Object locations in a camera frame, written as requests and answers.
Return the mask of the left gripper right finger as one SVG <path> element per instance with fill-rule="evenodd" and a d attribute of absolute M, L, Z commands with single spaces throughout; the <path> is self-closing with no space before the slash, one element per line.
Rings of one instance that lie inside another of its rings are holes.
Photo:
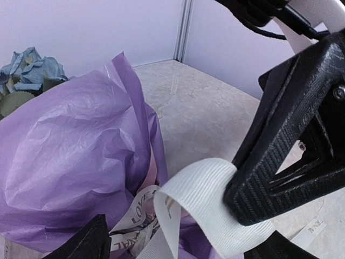
<path fill-rule="evenodd" d="M 265 242 L 244 253 L 245 259 L 318 259 L 298 247 L 278 231 Z"/>

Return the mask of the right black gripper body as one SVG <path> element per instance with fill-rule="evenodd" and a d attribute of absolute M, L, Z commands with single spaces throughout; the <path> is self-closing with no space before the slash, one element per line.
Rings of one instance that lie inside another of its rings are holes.
<path fill-rule="evenodd" d="M 344 81 L 308 87 L 300 101 L 297 173 L 344 172 Z"/>

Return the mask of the cream printed ribbon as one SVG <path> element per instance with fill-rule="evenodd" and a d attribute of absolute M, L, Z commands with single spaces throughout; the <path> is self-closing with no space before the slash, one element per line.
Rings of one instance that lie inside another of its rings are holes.
<path fill-rule="evenodd" d="M 276 230 L 270 221 L 242 226 L 222 199 L 236 167 L 223 159 L 195 162 L 165 185 L 139 190 L 110 231 L 111 258 L 244 258 Z M 306 248 L 307 230 L 291 241 Z"/>

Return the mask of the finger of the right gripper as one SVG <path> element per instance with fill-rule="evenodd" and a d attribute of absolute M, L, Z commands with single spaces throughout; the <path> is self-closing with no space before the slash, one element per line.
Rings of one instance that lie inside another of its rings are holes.
<path fill-rule="evenodd" d="M 224 203 L 250 226 L 344 187 L 344 172 L 297 173 L 306 146 L 299 109 L 308 87 L 344 81 L 344 32 L 333 33 L 259 77 L 263 96 L 233 164 Z"/>

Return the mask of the blue fake flower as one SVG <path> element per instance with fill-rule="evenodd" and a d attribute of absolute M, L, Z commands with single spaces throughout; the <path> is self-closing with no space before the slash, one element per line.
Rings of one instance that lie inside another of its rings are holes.
<path fill-rule="evenodd" d="M 1 119 L 29 100 L 68 81 L 63 65 L 53 57 L 41 57 L 35 47 L 14 52 L 1 67 Z"/>

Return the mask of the purple wrapping paper sheet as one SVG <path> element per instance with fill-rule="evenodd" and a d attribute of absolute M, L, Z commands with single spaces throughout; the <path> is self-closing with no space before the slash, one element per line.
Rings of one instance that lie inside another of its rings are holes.
<path fill-rule="evenodd" d="M 98 214 L 113 228 L 141 187 L 167 181 L 158 116 L 124 54 L 1 120 L 1 235 L 36 251 Z"/>

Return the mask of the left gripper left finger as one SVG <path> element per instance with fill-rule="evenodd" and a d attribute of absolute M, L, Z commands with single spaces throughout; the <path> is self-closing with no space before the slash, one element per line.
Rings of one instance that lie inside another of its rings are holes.
<path fill-rule="evenodd" d="M 98 214 L 61 247 L 43 259 L 109 259 L 111 238 L 106 216 Z"/>

